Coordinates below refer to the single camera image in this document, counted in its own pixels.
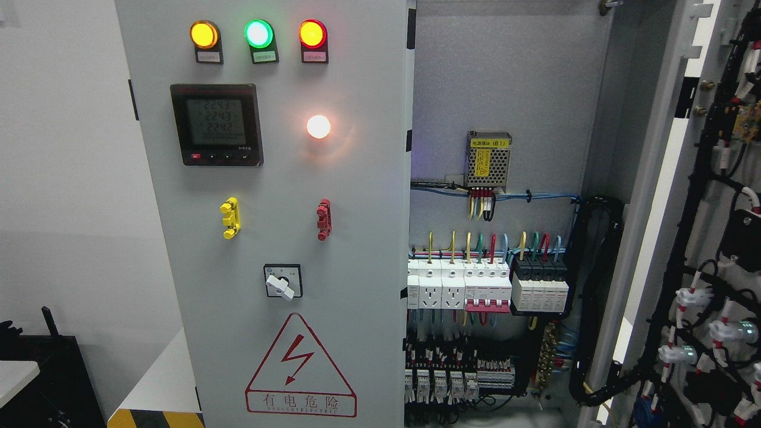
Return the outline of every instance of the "yellow and black striped tape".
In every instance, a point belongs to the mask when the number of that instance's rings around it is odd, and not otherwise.
[[[108,421],[108,428],[203,428],[200,413],[160,412],[119,409]]]

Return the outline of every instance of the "electrical socket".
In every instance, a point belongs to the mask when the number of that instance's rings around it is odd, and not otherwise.
[[[465,282],[463,278],[442,278],[441,308],[465,308]]]
[[[418,308],[439,309],[441,307],[441,278],[420,276]]]

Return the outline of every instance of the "red warning sign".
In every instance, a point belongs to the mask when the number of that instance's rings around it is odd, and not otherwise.
[[[252,413],[356,417],[357,394],[300,314],[292,313],[246,388]]]

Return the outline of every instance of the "digital power meter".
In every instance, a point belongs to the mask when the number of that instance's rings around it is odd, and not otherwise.
[[[264,163],[255,85],[171,85],[183,163]]]

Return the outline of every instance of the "yellow label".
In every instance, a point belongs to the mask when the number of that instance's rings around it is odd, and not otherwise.
[[[476,168],[473,175],[476,177],[488,177],[489,165],[492,163],[492,151],[490,149],[476,150]]]
[[[510,139],[506,138],[478,138],[470,140],[470,147],[475,149],[509,149]]]

